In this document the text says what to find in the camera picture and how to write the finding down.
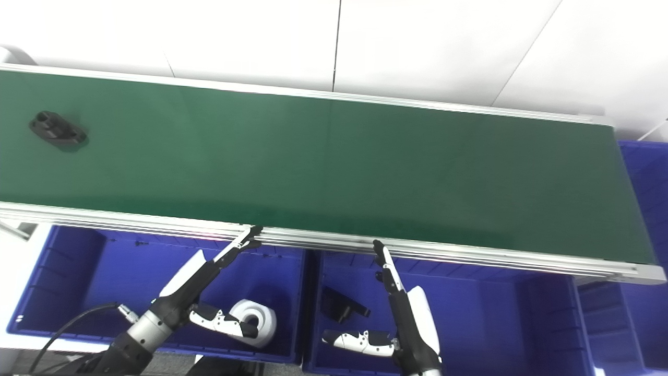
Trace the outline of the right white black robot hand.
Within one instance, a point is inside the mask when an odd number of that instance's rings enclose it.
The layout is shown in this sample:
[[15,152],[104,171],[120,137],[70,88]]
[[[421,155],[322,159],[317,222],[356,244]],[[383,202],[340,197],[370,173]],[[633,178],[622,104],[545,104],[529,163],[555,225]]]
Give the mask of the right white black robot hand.
[[389,248],[374,240],[375,263],[396,324],[396,336],[383,331],[325,330],[321,340],[335,348],[373,357],[391,358],[403,375],[444,375],[440,342],[429,302],[420,286],[406,290]]

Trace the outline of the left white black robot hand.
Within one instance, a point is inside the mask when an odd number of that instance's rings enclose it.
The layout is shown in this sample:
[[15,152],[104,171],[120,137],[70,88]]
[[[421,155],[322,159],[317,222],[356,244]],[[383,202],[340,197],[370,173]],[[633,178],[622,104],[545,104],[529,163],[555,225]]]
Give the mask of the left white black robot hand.
[[204,262],[176,290],[165,297],[159,297],[149,307],[162,324],[175,331],[186,323],[194,323],[207,330],[237,338],[258,336],[257,326],[244,323],[240,319],[212,305],[200,302],[201,293],[227,268],[239,254],[248,249],[256,249],[261,242],[255,238],[263,231],[262,226],[246,229],[234,238],[218,255]]

